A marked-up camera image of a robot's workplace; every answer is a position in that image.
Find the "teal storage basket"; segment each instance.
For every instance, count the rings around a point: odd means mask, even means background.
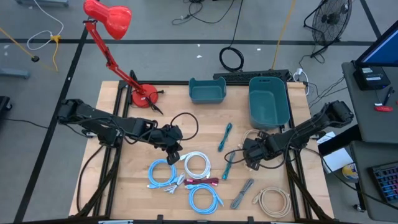
[[[249,83],[250,123],[256,129],[275,129],[290,119],[285,83],[276,77],[256,77]]]
[[[217,80],[189,80],[189,96],[194,104],[221,103],[226,96],[224,78]]]

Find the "red object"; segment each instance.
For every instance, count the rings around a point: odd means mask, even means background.
[[[184,180],[185,185],[196,185],[196,184],[211,184],[214,186],[218,185],[218,178],[209,178],[209,179],[202,179],[202,180],[195,180],[195,179],[186,179]]]
[[[393,109],[390,106],[375,106],[374,110],[379,112],[391,112]]]
[[[131,11],[129,8],[124,6],[113,6],[107,7],[97,0],[86,0],[83,9],[87,15],[102,22],[105,25],[108,33],[116,40],[121,39],[127,32],[130,20]],[[102,51],[107,62],[106,67],[112,70],[114,73],[119,75],[128,85],[134,88],[132,93],[132,101],[138,107],[147,108],[150,105],[146,101],[147,97],[150,97],[152,103],[156,103],[158,99],[157,90],[152,85],[140,85],[134,81],[129,75],[119,69],[119,65],[114,60],[108,47],[105,45],[104,40],[96,30],[97,21],[85,21],[86,29],[93,37],[95,43]]]

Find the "lamp base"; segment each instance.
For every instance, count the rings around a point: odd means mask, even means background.
[[[140,94],[137,91],[133,91],[131,94],[132,102],[140,108],[148,108],[150,105],[146,101],[146,97],[149,97],[151,102],[154,104],[158,99],[157,90],[153,85],[143,84],[141,87],[145,90],[144,94]]]

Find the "black keyboard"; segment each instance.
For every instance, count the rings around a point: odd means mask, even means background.
[[[277,77],[284,82],[289,82],[291,79],[291,75],[287,69],[258,72],[216,73],[213,75],[214,80],[217,80],[219,77],[225,78],[226,82],[230,84],[249,84],[250,79],[255,77]]]
[[[398,202],[398,161],[371,167],[369,171],[384,201]]]

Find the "lamp shade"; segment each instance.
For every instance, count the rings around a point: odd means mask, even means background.
[[[102,22],[115,40],[122,39],[129,28],[132,13],[125,6],[107,7],[97,0],[86,0],[83,9],[88,16]]]

